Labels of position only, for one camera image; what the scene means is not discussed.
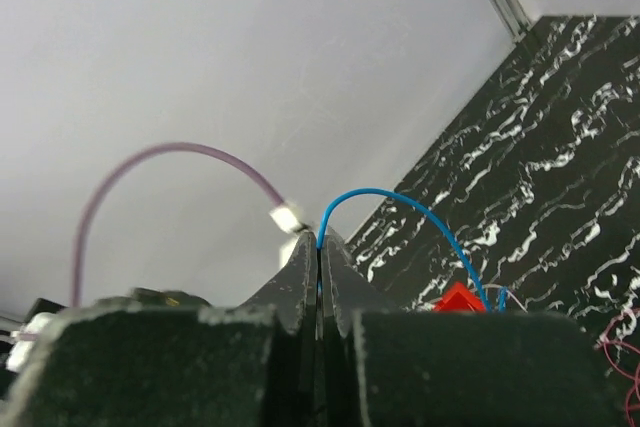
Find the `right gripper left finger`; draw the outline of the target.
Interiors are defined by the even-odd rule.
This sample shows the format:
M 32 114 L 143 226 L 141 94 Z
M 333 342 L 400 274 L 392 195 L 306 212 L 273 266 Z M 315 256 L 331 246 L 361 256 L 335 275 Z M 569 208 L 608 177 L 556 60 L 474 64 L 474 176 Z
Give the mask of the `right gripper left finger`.
M 272 306 L 288 333 L 315 337 L 318 274 L 316 236 L 303 231 L 285 265 L 241 306 Z

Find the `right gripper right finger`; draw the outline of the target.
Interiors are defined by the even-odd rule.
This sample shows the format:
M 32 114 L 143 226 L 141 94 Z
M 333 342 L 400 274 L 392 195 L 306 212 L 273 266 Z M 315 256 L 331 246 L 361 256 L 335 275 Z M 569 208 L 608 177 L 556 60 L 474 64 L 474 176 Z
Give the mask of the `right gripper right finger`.
M 346 337 L 355 311 L 399 311 L 353 266 L 343 237 L 328 227 L 319 250 L 319 334 Z

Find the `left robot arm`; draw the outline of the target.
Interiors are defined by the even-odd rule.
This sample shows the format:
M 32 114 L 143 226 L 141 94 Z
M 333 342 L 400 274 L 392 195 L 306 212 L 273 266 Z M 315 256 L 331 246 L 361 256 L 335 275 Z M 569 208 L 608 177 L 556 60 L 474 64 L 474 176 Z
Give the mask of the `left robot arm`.
M 125 305 L 131 302 L 142 305 L 162 307 L 201 307 L 210 306 L 205 299 L 183 291 L 157 291 L 142 287 L 133 288 L 125 296 L 105 297 L 97 300 L 97 306 Z M 28 320 L 9 332 L 2 339 L 11 348 L 7 354 L 1 355 L 2 367 L 12 373 L 18 373 L 27 360 L 32 346 L 40 332 L 54 319 L 63 307 L 49 301 L 38 301 L 35 311 L 28 316 Z

